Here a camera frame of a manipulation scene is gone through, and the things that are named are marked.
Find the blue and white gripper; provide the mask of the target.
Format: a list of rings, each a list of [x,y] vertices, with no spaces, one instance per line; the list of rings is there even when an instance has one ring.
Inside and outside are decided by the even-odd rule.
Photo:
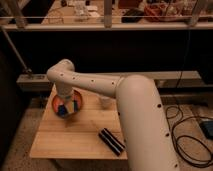
[[[76,100],[63,101],[59,98],[57,109],[57,114],[59,116],[68,116],[78,111],[78,104]]]

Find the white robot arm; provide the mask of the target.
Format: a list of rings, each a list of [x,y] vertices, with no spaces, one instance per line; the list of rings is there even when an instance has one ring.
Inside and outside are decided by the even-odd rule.
[[[78,73],[68,59],[50,67],[47,78],[63,99],[78,87],[116,100],[131,171],[180,171],[162,101],[152,79],[143,75]]]

